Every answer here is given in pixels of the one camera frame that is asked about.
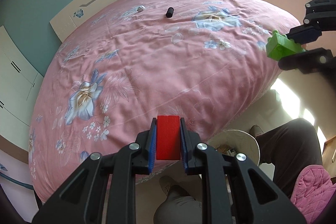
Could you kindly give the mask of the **foil ball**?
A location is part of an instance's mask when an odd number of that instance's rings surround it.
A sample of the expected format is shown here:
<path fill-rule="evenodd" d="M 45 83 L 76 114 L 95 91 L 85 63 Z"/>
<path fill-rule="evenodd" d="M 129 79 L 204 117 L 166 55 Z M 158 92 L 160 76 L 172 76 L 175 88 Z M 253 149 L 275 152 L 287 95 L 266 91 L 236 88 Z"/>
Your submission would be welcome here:
<path fill-rule="evenodd" d="M 138 6 L 138 7 L 137 7 L 137 12 L 143 12 L 144 9 L 145 9 L 144 6 Z"/>

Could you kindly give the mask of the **black sock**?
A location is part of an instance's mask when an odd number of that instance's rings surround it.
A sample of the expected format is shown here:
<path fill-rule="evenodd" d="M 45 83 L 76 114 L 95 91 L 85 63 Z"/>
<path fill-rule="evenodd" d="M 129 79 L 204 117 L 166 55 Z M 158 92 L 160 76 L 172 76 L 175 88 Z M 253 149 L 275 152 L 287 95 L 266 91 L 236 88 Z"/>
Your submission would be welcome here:
<path fill-rule="evenodd" d="M 165 16 L 166 16 L 167 18 L 171 18 L 171 17 L 173 16 L 173 14 L 174 14 L 174 8 L 173 8 L 173 7 L 169 7 L 169 8 L 167 9 L 167 12 L 166 12 Z"/>

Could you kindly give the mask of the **bright green toy brick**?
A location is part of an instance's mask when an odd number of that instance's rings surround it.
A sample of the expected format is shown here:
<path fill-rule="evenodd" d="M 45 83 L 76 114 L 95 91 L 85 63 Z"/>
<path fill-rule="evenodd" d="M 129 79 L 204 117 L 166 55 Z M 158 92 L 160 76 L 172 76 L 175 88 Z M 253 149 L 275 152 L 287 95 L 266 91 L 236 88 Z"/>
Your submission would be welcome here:
<path fill-rule="evenodd" d="M 303 53 L 306 49 L 293 39 L 288 39 L 285 34 L 280 34 L 278 30 L 272 31 L 272 36 L 267 39 L 267 57 L 280 61 L 283 57 Z"/>

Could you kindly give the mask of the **white trash bin with liner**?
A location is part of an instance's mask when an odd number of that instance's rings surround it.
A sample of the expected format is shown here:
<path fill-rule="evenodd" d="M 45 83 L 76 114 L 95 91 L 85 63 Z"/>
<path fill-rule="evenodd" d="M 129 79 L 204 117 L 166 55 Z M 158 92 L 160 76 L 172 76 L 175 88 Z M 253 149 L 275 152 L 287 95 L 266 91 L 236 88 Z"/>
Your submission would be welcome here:
<path fill-rule="evenodd" d="M 256 139 L 242 130 L 224 130 L 213 136 L 208 144 L 221 153 L 234 149 L 236 153 L 244 153 L 256 165 L 260 163 L 260 149 Z"/>

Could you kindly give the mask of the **white sneaker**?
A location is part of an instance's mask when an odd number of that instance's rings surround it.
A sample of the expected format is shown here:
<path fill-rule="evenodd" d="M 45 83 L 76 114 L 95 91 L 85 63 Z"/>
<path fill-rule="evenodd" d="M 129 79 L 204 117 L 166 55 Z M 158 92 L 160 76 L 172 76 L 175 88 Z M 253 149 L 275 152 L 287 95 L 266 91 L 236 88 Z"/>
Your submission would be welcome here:
<path fill-rule="evenodd" d="M 263 130 L 261 129 L 260 126 L 258 125 L 253 125 L 250 130 L 249 130 L 249 134 L 254 137 L 254 138 L 257 138 L 258 136 L 262 135 L 264 132 Z"/>

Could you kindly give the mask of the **pink floral bed cover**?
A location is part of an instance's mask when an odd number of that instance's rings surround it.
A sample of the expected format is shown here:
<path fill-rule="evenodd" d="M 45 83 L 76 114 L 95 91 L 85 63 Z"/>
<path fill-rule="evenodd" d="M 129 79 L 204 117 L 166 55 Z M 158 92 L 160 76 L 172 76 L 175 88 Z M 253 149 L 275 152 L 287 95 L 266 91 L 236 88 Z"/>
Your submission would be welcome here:
<path fill-rule="evenodd" d="M 159 115 L 183 117 L 208 141 L 272 86 L 280 69 L 267 39 L 298 24 L 261 0 L 119 0 L 101 10 L 62 43 L 42 82 L 29 134 L 38 197 Z"/>

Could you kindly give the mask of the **red block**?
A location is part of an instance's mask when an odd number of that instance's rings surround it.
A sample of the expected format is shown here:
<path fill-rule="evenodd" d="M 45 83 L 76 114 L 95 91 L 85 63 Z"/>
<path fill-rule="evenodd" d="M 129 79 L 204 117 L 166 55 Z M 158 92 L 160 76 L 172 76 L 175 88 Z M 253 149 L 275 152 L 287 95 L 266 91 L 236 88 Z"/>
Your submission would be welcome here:
<path fill-rule="evenodd" d="M 181 158 L 180 132 L 179 116 L 157 116 L 157 160 L 179 160 Z"/>

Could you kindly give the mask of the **white wardrobe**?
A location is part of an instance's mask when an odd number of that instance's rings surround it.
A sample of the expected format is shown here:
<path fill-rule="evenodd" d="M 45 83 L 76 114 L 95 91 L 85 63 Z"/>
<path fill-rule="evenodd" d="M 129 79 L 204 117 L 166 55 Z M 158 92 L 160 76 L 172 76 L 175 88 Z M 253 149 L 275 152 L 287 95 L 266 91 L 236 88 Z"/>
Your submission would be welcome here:
<path fill-rule="evenodd" d="M 1 136 L 29 150 L 31 117 L 43 76 L 1 26 Z"/>

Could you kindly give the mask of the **person's right leg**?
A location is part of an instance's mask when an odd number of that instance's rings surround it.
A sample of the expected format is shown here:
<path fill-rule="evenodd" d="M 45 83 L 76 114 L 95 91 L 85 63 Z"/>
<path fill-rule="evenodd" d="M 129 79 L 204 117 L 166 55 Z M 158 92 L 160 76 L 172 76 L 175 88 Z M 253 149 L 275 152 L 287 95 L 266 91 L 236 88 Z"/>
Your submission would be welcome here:
<path fill-rule="evenodd" d="M 317 133 L 311 123 L 298 118 L 256 136 L 260 162 L 273 164 L 273 182 L 291 197 L 301 171 L 322 165 Z"/>

